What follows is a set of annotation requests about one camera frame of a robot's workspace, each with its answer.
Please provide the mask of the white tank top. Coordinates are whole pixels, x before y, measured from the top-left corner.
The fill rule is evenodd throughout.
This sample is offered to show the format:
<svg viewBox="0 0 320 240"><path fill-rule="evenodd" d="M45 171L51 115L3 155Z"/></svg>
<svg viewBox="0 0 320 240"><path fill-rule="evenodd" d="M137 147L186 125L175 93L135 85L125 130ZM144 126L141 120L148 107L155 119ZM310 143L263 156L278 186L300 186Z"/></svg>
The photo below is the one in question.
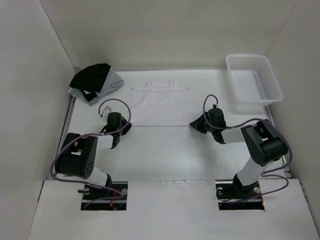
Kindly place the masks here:
<svg viewBox="0 0 320 240"><path fill-rule="evenodd" d="M131 123L135 127L186 127L192 120L191 87L175 80L132 87Z"/></svg>

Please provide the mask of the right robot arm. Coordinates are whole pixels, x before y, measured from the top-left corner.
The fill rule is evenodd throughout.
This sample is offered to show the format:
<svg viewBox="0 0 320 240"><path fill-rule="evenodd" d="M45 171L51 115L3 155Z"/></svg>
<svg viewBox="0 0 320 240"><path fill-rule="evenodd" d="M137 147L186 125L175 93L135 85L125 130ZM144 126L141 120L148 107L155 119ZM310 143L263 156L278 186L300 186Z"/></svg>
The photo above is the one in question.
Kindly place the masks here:
<svg viewBox="0 0 320 240"><path fill-rule="evenodd" d="M288 141L268 120L254 118L253 121L256 123L249 124L251 120L248 120L236 126L227 126L223 111L214 105L189 124L202 134L211 133L221 145L246 144L250 157L227 189L217 188L216 195L221 200L255 199L250 192L258 186L259 177L273 162L292 154Z"/></svg>

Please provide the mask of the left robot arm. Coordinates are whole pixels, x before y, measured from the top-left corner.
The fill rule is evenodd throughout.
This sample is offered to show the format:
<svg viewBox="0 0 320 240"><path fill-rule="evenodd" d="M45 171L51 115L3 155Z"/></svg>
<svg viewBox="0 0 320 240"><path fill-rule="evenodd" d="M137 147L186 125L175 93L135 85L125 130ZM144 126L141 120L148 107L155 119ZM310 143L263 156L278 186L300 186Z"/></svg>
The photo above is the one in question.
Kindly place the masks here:
<svg viewBox="0 0 320 240"><path fill-rule="evenodd" d="M100 199L108 199L112 192L111 177L95 167L97 149L111 150L120 143L131 129L132 124L121 113L107 115L106 125L99 133L68 133L61 151L50 167L50 175L60 182L81 183L95 188Z"/></svg>

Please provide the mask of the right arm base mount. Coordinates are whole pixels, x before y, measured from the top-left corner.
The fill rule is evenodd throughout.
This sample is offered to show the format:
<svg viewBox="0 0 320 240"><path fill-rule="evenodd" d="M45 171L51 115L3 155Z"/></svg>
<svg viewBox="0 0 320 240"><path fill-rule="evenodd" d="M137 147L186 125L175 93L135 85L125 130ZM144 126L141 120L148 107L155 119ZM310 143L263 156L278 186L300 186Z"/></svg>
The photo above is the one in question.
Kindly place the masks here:
<svg viewBox="0 0 320 240"><path fill-rule="evenodd" d="M252 199L261 193L258 182L240 191L235 190L232 181L218 181L215 186L218 209L221 211L265 210L261 196Z"/></svg>

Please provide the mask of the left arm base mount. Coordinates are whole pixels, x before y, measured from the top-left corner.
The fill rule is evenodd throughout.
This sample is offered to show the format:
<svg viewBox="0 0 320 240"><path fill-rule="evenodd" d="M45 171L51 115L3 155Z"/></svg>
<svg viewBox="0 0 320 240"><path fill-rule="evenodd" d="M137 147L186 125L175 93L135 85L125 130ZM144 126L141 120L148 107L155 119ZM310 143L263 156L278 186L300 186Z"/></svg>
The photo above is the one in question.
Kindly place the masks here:
<svg viewBox="0 0 320 240"><path fill-rule="evenodd" d="M127 181L114 181L110 185L111 188L121 192L123 195L106 189L95 188L90 185L85 185L83 189L77 192L82 194L81 211L126 211L128 187Z"/></svg>

